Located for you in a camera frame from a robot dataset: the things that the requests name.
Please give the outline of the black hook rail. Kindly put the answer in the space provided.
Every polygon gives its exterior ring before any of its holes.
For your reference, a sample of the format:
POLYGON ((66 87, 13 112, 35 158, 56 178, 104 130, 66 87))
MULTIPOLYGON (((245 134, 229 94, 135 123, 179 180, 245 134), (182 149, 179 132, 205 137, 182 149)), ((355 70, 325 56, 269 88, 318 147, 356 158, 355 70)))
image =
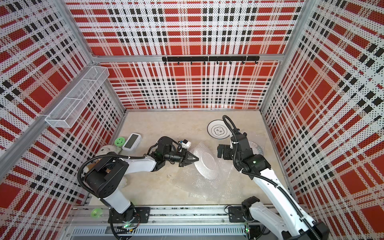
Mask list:
POLYGON ((258 62, 260 56, 199 56, 199 57, 162 57, 164 63, 168 62, 258 62))

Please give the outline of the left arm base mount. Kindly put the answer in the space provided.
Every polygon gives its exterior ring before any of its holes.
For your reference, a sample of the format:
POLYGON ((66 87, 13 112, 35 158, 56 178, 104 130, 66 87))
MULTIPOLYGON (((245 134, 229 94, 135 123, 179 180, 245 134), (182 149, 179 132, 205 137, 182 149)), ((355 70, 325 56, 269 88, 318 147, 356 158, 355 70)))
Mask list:
POLYGON ((108 223, 112 224, 123 224, 123 223, 148 223, 150 216, 150 207, 129 207, 122 214, 118 213, 115 209, 110 210, 110 216, 108 223))

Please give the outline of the white digital clock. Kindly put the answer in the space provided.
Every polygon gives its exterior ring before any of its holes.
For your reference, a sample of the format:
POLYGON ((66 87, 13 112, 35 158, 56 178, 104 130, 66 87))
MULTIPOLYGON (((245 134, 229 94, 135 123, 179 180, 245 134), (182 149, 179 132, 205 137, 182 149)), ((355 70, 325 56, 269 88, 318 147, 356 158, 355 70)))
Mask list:
POLYGON ((122 149, 128 152, 134 151, 140 144, 142 140, 142 135, 138 133, 132 133, 122 146, 122 149))

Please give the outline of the bubble wrap of orange plate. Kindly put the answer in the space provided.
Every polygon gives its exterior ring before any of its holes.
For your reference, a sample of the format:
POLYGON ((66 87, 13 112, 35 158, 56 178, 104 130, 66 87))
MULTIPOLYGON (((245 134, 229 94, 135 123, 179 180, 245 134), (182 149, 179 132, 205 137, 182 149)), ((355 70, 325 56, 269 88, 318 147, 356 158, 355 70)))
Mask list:
POLYGON ((205 178, 193 167, 180 169, 172 183, 190 197, 203 198, 207 201, 232 199, 241 195, 240 178, 234 177, 232 168, 223 168, 212 180, 205 178))

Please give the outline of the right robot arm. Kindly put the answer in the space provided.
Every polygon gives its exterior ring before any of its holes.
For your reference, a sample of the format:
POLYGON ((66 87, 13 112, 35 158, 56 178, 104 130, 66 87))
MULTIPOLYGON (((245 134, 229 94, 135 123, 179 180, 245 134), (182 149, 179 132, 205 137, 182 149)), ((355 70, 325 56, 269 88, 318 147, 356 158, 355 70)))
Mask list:
POLYGON ((242 202, 247 221, 258 221, 279 240, 327 240, 330 229, 315 221, 287 192, 270 163, 254 154, 246 134, 234 134, 230 145, 218 145, 218 158, 231 160, 235 169, 256 183, 269 198, 276 213, 255 196, 242 202))

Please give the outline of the grey rimmed plate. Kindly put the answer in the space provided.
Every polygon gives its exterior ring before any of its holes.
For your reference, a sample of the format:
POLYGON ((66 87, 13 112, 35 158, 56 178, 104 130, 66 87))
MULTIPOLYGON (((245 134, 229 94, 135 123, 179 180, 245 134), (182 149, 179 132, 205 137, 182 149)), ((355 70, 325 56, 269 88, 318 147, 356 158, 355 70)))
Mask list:
POLYGON ((205 150, 194 150, 194 155, 199 158, 195 162, 197 171, 206 179, 214 180, 219 175, 219 165, 214 156, 205 150))
POLYGON ((255 142, 249 142, 254 155, 264 155, 264 149, 255 142))

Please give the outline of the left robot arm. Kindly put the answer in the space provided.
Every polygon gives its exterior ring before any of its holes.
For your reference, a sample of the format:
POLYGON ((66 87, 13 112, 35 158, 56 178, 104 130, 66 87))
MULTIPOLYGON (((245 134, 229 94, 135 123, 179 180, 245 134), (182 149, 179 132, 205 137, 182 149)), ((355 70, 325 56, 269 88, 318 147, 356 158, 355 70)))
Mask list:
POLYGON ((118 155, 109 152, 90 158, 77 174, 80 186, 109 208, 109 223, 139 221, 135 205, 121 191, 123 178, 132 173, 156 172, 167 162, 179 167, 192 165, 199 158, 189 151, 190 142, 176 142, 161 137, 142 157, 118 155))

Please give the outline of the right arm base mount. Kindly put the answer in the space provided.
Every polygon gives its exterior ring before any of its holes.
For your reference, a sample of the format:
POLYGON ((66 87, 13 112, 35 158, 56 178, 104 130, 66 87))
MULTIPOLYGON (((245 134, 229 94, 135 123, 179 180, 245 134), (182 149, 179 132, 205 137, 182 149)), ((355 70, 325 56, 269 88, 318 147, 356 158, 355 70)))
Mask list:
POLYGON ((243 214, 242 207, 227 207, 230 223, 245 223, 247 220, 243 214))

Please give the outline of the green round button toy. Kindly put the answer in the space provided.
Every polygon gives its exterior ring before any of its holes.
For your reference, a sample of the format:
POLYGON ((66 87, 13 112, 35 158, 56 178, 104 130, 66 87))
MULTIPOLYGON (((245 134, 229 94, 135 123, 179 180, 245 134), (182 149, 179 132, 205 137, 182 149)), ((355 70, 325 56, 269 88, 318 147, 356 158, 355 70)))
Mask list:
POLYGON ((123 147, 125 142, 126 142, 126 139, 124 137, 119 137, 119 138, 115 139, 114 144, 117 147, 123 147))

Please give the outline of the white plate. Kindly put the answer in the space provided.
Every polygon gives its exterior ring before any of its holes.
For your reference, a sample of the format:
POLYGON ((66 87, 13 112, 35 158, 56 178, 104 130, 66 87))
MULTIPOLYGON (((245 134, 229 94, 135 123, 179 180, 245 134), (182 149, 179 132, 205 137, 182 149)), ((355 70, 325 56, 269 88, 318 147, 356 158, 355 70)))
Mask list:
POLYGON ((207 126, 207 132, 212 138, 217 140, 223 140, 232 135, 223 120, 211 121, 207 126))

